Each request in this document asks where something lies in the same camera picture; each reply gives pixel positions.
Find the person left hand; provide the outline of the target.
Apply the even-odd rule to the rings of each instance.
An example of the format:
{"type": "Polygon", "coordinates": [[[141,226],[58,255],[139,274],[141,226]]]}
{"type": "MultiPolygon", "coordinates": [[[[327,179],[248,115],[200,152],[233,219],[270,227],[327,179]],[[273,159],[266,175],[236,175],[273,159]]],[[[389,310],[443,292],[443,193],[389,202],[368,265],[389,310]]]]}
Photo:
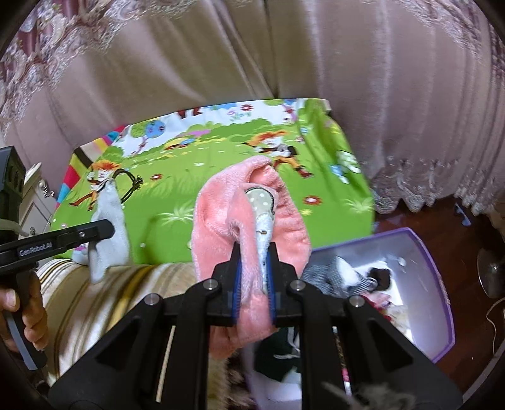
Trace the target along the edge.
{"type": "Polygon", "coordinates": [[[41,285],[38,276],[30,273],[29,277],[29,298],[21,303],[18,294],[8,288],[0,289],[1,302],[1,339],[12,352],[19,352],[15,346],[15,341],[10,334],[9,328],[3,317],[4,312],[17,312],[22,307],[21,318],[25,326],[24,334],[28,342],[38,351],[46,348],[49,342],[48,318],[41,295],[41,285]]]}

